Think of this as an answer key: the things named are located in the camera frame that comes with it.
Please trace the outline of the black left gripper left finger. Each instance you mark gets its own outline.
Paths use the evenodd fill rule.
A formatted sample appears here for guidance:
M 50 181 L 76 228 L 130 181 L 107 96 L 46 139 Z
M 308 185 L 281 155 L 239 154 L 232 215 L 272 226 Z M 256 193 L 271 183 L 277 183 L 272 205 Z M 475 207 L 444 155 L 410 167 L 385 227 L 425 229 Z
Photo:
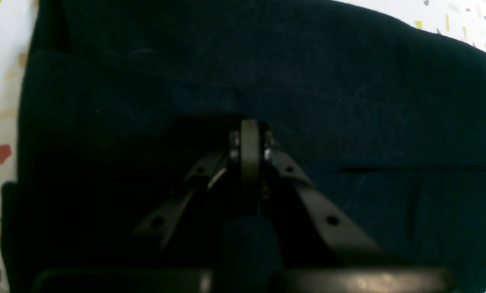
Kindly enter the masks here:
M 229 213 L 251 212 L 251 121 L 229 133 L 226 149 L 196 161 L 182 185 L 133 231 L 146 269 L 57 269 L 41 274 L 35 293 L 218 293 L 207 249 Z

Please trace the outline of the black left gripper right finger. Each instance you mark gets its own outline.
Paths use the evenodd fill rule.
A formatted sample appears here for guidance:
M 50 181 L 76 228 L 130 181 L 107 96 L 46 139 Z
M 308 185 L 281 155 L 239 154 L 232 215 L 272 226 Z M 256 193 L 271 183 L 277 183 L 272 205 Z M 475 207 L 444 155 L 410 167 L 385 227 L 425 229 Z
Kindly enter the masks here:
M 450 273 L 384 250 L 319 191 L 273 133 L 243 121 L 243 200 L 274 230 L 284 269 L 270 293 L 456 293 Z

